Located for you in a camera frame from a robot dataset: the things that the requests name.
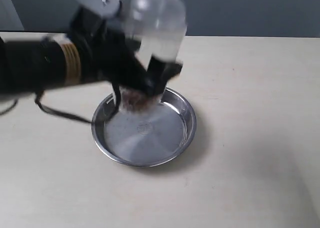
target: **table surface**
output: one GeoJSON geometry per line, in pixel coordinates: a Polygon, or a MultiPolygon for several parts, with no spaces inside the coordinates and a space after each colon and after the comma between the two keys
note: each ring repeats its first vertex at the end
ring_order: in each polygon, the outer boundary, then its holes
{"type": "MultiPolygon", "coordinates": [[[[198,130],[156,168],[109,160],[89,126],[21,100],[1,118],[0,226],[319,227],[319,50],[319,39],[187,37],[169,87],[191,102],[198,130]]],[[[70,88],[43,102],[91,118],[111,91],[70,88]]]]}

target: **metal bowl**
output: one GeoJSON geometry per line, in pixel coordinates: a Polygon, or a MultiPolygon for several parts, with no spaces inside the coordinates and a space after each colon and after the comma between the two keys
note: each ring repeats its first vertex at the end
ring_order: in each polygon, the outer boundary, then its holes
{"type": "MultiPolygon", "coordinates": [[[[93,122],[109,115],[113,95],[98,106],[93,122]]],[[[191,144],[197,119],[191,104],[176,91],[166,88],[162,101],[147,114],[118,112],[104,125],[92,125],[93,138],[110,159],[135,167],[153,167],[182,154],[191,144]]]]}

